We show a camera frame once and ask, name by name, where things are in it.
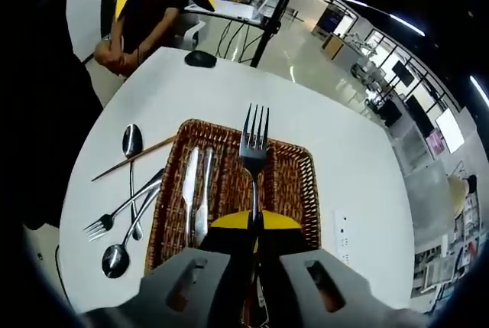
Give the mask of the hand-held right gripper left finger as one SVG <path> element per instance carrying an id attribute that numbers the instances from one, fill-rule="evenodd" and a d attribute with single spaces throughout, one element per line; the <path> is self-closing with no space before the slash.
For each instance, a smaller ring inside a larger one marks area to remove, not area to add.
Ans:
<path id="1" fill-rule="evenodd" d="M 250 271 L 246 229 L 212 227 L 200 248 L 185 248 L 141 279 L 117 307 L 83 313 L 84 327 L 240 327 Z"/>

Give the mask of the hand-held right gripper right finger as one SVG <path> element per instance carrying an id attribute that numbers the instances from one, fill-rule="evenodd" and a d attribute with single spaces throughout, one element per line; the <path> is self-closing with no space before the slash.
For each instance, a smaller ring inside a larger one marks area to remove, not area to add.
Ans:
<path id="1" fill-rule="evenodd" d="M 268 211 L 263 217 L 261 283 L 271 327 L 426 326 L 422 314 L 384 304 L 361 274 L 310 248 L 294 220 Z"/>

